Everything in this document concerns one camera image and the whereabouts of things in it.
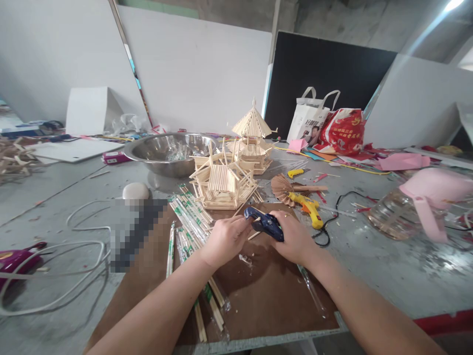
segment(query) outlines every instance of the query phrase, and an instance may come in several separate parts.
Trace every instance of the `stainless steel bowl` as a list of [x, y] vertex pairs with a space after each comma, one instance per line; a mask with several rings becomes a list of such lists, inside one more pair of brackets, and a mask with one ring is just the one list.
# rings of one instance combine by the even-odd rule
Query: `stainless steel bowl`
[[213, 137], [199, 133], [167, 133], [128, 143], [125, 145], [124, 153], [132, 160], [145, 163], [145, 166], [155, 174], [169, 178], [184, 178], [194, 172], [194, 160], [192, 158], [166, 160], [171, 151], [170, 147], [180, 143], [188, 155], [208, 156], [210, 141], [213, 142], [212, 147], [215, 151], [219, 142]]

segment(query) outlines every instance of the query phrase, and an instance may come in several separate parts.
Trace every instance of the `white tote bag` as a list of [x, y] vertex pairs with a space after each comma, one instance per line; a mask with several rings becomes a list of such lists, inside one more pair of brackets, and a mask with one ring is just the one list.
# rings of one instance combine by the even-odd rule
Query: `white tote bag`
[[[312, 98], [307, 98], [307, 94], [311, 92]], [[305, 139], [309, 145], [313, 145], [319, 138], [320, 130], [324, 125], [325, 119], [330, 112], [328, 107], [324, 107], [326, 99], [333, 94], [335, 96], [332, 110], [335, 108], [339, 90], [328, 93], [323, 100], [316, 99], [316, 92], [313, 87], [308, 87], [301, 98], [296, 99], [296, 110], [292, 119], [291, 128], [287, 135], [287, 142], [293, 140]]]

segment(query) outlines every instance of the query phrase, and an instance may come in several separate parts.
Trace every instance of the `black cable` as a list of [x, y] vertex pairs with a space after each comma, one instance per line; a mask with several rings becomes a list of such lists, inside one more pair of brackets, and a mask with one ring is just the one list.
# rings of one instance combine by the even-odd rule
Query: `black cable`
[[459, 231], [462, 231], [462, 232], [469, 232], [469, 231], [472, 231], [472, 230], [473, 230], [473, 227], [472, 227], [472, 228], [463, 229], [463, 228], [455, 228], [455, 227], [445, 226], [445, 228], [455, 229], [455, 230], [459, 230]]
[[[320, 228], [320, 232], [312, 236], [314, 242], [315, 242], [319, 247], [325, 248], [325, 247], [328, 247], [328, 246], [329, 246], [329, 244], [330, 244], [330, 235], [329, 235], [329, 232], [328, 232], [327, 229], [326, 229], [327, 224], [330, 223], [330, 222], [333, 222], [334, 220], [336, 220], [336, 219], [338, 218], [338, 216], [340, 215], [340, 214], [338, 213], [338, 204], [340, 203], [340, 201], [342, 200], [342, 198], [344, 198], [345, 196], [347, 196], [347, 195], [349, 195], [349, 194], [352, 194], [352, 193], [357, 194], [357, 195], [359, 195], [359, 196], [361, 196], [361, 197], [364, 197], [364, 198], [366, 198], [366, 199], [368, 199], [368, 200], [370, 200], [370, 201], [375, 200], [375, 199], [369, 198], [369, 197], [367, 197], [367, 196], [364, 196], [364, 195], [362, 195], [361, 193], [358, 193], [358, 192], [356, 192], [356, 191], [348, 191], [346, 194], [340, 195], [340, 196], [338, 197], [338, 199], [337, 199], [337, 203], [335, 203], [335, 209], [337, 210], [337, 212], [336, 212], [337, 215], [336, 215], [335, 217], [332, 217], [332, 218], [330, 218], [329, 220], [325, 221], [325, 223], [324, 223], [324, 225], [322, 226], [322, 228]], [[317, 241], [315, 240], [315, 238], [319, 237], [322, 233], [324, 233], [324, 234], [327, 236], [327, 242], [326, 242], [325, 244], [317, 243]]]

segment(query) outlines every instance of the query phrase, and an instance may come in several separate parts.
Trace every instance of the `shopping bag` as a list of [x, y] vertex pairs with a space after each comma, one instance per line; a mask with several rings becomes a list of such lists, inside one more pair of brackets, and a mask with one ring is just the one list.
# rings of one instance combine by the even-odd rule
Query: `shopping bag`
[[[306, 97], [309, 92], [312, 93], [312, 98]], [[328, 93], [323, 100], [319, 100], [315, 98], [315, 89], [310, 86], [301, 98], [296, 99], [296, 109], [287, 135], [288, 142], [298, 139], [304, 139], [309, 145], [317, 142], [320, 130], [330, 112], [330, 109], [324, 107], [324, 104], [326, 99], [333, 94], [337, 94], [332, 107], [333, 110], [340, 96], [339, 90], [334, 90]]]
[[339, 108], [330, 112], [314, 149], [325, 154], [358, 154], [363, 147], [365, 122], [359, 108]]

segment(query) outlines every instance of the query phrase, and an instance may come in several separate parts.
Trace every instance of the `pink box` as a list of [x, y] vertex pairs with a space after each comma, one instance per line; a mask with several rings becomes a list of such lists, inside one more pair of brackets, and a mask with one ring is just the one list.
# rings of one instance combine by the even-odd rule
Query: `pink box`
[[107, 152], [102, 154], [102, 161], [108, 165], [119, 164], [131, 160], [123, 152]]

